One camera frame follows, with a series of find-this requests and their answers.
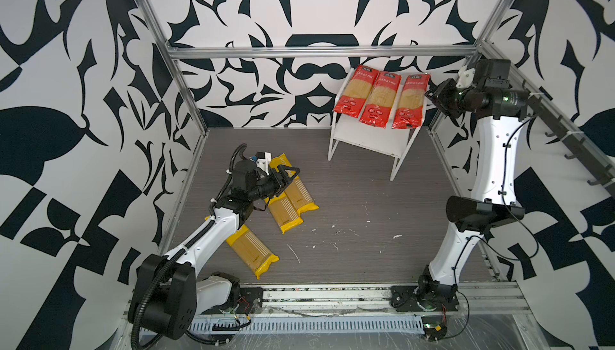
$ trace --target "gray floor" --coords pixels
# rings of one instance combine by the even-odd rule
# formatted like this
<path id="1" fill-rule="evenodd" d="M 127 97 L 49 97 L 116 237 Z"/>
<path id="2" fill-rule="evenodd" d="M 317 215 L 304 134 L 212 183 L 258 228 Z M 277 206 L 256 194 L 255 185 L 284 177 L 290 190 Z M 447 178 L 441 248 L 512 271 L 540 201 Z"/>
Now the gray floor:
<path id="1" fill-rule="evenodd" d="M 419 133 L 393 182 L 393 158 L 373 151 L 340 143 L 328 162 L 329 136 L 329 130 L 211 130 L 173 245 L 203 222 L 240 143 L 248 144 L 245 155 L 287 154 L 320 209 L 304 213 L 304 223 L 284 235 L 268 211 L 252 213 L 248 227 L 280 257 L 260 281 L 226 244 L 199 279 L 223 271 L 244 284 L 417 280 L 440 247 L 448 223 L 445 204 L 453 194 L 427 131 Z M 461 280 L 490 279 L 476 248 Z"/>

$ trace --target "black and white patterned wall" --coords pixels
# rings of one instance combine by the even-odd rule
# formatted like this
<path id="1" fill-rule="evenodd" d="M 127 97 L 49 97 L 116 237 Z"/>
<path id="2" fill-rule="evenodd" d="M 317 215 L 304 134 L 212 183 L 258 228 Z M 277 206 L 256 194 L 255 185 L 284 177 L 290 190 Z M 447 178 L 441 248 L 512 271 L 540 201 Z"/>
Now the black and white patterned wall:
<path id="1" fill-rule="evenodd" d="M 134 0 L 2 0 L 3 349 L 107 349 L 199 130 Z"/>
<path id="2" fill-rule="evenodd" d="M 552 98 L 611 159 L 615 157 L 615 0 L 515 0 L 491 37 L 528 79 Z M 438 129 L 457 184 L 466 196 L 476 177 L 480 140 L 476 119 Z M 540 244 L 531 260 L 500 258 L 517 280 L 555 346 L 615 346 L 608 297 L 615 292 L 615 200 L 549 129 L 536 119 L 521 131 L 515 193 L 525 224 Z M 489 243 L 523 258 L 536 249 L 519 223 L 492 230 Z"/>
<path id="3" fill-rule="evenodd" d="M 472 44 L 497 0 L 150 0 L 171 46 Z M 378 58 L 388 71 L 457 71 L 461 58 Z M 183 60 L 211 127 L 326 127 L 366 58 Z"/>

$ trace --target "pasta package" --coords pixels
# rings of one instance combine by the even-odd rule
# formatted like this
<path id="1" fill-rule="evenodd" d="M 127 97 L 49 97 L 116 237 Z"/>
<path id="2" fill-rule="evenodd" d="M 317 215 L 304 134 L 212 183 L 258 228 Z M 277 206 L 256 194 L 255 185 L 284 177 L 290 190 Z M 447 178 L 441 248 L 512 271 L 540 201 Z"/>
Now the pasta package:
<path id="1" fill-rule="evenodd" d="M 429 77 L 429 74 L 414 74 L 406 79 L 393 120 L 394 129 L 416 128 L 422 124 L 422 107 Z"/>
<path id="2" fill-rule="evenodd" d="M 380 72 L 374 83 L 372 93 L 367 98 L 367 104 L 359 122 L 382 129 L 386 128 L 390 109 L 395 103 L 397 88 L 399 88 L 401 81 L 402 77 L 398 74 L 386 71 Z"/>
<path id="3" fill-rule="evenodd" d="M 269 166 L 275 169 L 280 164 L 291 166 L 286 154 L 274 157 Z M 269 201 L 269 211 L 280 226 L 282 234 L 303 223 L 301 214 L 318 208 L 300 177 L 295 177 L 293 183 L 288 185 L 280 196 Z"/>
<path id="4" fill-rule="evenodd" d="M 257 279 L 260 279 L 261 275 L 269 270 L 269 266 L 273 262 L 280 260 L 245 224 L 235 234 L 229 236 L 226 243 L 248 265 Z"/>
<path id="5" fill-rule="evenodd" d="M 362 65 L 357 67 L 333 110 L 339 114 L 358 117 L 378 73 L 377 69 Z"/>

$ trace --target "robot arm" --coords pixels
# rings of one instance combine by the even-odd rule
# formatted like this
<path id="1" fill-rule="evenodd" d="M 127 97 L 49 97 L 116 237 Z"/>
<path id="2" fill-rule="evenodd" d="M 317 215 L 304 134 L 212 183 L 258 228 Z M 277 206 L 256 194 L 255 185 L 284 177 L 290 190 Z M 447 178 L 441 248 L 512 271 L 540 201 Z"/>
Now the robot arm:
<path id="1" fill-rule="evenodd" d="M 235 307 L 232 288 L 238 287 L 238 280 L 219 274 L 197 283 L 196 276 L 218 247 L 243 226 L 255 209 L 254 201 L 281 195 L 300 171 L 285 165 L 269 169 L 269 153 L 246 159 L 245 147 L 240 145 L 231 158 L 229 177 L 211 200 L 211 216 L 180 245 L 164 256 L 151 254 L 139 268 L 128 310 L 134 349 L 153 345 L 138 342 L 141 327 L 158 333 L 153 342 L 161 336 L 179 339 L 195 314 L 215 306 Z M 238 155 L 241 160 L 235 163 Z"/>
<path id="2" fill-rule="evenodd" d="M 426 93 L 455 124 L 465 112 L 476 115 L 481 141 L 478 174 L 470 198 L 448 199 L 450 223 L 440 250 L 425 267 L 413 295 L 394 296 L 392 305 L 398 311 L 405 311 L 410 300 L 426 310 L 441 304 L 454 308 L 461 269 L 476 243 L 490 228 L 525 215 L 516 205 L 513 173 L 516 132 L 527 116 L 528 92 L 509 89 L 510 66 L 509 60 L 481 60 L 473 69 L 462 69 L 457 82 L 448 79 Z"/>

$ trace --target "red spaghetti package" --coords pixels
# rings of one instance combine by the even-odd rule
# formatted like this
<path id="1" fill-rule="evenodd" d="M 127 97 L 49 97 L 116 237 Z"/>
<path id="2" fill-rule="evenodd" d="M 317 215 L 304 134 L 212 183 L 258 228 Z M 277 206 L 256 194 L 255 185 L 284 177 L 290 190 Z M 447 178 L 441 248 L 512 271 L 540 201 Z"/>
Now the red spaghetti package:
<path id="1" fill-rule="evenodd" d="M 416 128 L 422 124 L 423 100 L 429 77 L 429 74 L 414 74 L 406 79 L 393 120 L 394 129 Z"/>
<path id="2" fill-rule="evenodd" d="M 358 117 L 367 96 L 372 91 L 378 73 L 377 69 L 366 66 L 357 67 L 333 110 L 339 114 Z"/>
<path id="3" fill-rule="evenodd" d="M 398 74 L 386 71 L 380 72 L 374 83 L 372 93 L 367 98 L 363 115 L 358 121 L 385 129 L 401 81 L 402 77 Z"/>

